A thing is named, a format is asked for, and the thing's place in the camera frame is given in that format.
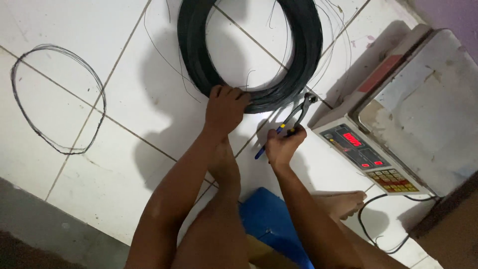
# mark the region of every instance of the tiled floor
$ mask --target tiled floor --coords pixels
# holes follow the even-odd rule
[[[107,0],[75,3],[4,0],[0,3],[0,177],[130,244],[152,190],[196,138],[207,98],[180,75],[176,20],[180,0]],[[350,92],[379,64],[384,53],[417,21],[394,0],[317,1],[324,56],[308,86],[330,105]],[[206,28],[211,58],[232,86],[260,86],[290,56],[291,35],[274,0],[220,0]],[[36,136],[11,91],[15,58],[42,43],[65,47],[87,61],[106,85],[107,118],[93,146],[66,157]],[[83,148],[103,111],[98,88],[80,65],[54,52],[28,56],[17,75],[22,103],[35,125],[64,148]],[[246,115],[230,140],[242,173],[246,199],[264,186],[281,195],[267,160],[253,157],[269,128],[289,113]],[[329,108],[314,104],[304,124]],[[310,191],[380,191],[308,128],[292,166]],[[205,180],[184,223],[217,191]],[[370,205],[364,220],[383,248],[405,236],[402,223],[416,205],[401,197]],[[357,229],[354,219],[347,224]],[[412,240],[397,254],[407,266],[433,262]]]

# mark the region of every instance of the person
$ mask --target person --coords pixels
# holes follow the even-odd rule
[[[126,268],[249,268],[238,210],[240,173],[228,140],[242,121],[250,95],[229,86],[211,90],[204,128],[149,199],[131,243]],[[266,155],[297,235],[315,268],[406,268],[340,221],[363,205],[365,193],[312,196],[291,169],[303,127],[285,138],[268,132]],[[206,172],[219,184],[176,247]]]

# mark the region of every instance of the bare foot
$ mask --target bare foot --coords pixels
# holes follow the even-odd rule
[[[240,194],[240,173],[239,166],[232,153],[229,138],[225,138],[216,146],[213,158],[207,170],[219,184],[219,191],[226,191],[229,194],[239,197]]]
[[[334,194],[312,195],[317,203],[325,207],[330,217],[335,220],[346,220],[363,207],[367,195],[363,191],[335,192]]]

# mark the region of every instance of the digital scale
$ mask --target digital scale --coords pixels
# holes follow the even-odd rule
[[[478,170],[478,67],[420,24],[312,130],[389,195],[446,196]]]

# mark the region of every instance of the wire coil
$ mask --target wire coil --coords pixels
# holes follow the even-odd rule
[[[179,10],[178,42],[189,77],[209,97],[215,85],[226,85],[209,57],[206,19],[216,0],[183,0]],[[287,106],[304,89],[317,69],[323,46],[322,25],[313,0],[277,0],[293,37],[293,59],[276,85],[252,91],[246,113],[274,111]]]

